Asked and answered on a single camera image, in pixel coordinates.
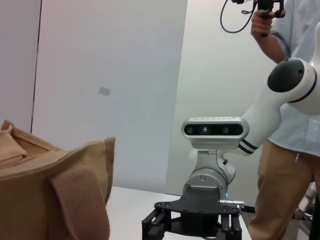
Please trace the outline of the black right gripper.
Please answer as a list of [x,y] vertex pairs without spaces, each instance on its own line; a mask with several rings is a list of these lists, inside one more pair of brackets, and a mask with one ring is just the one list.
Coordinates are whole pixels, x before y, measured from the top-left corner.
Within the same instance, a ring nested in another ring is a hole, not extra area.
[[141,221],[142,240],[162,240],[165,233],[242,240],[240,213],[240,201],[214,199],[212,195],[160,201]]

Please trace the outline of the person's hand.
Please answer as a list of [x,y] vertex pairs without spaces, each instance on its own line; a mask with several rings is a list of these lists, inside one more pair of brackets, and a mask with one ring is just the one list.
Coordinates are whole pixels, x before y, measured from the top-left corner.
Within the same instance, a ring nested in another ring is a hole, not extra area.
[[271,32],[274,13],[269,11],[264,17],[264,10],[257,10],[251,18],[251,35],[255,38],[267,37]]

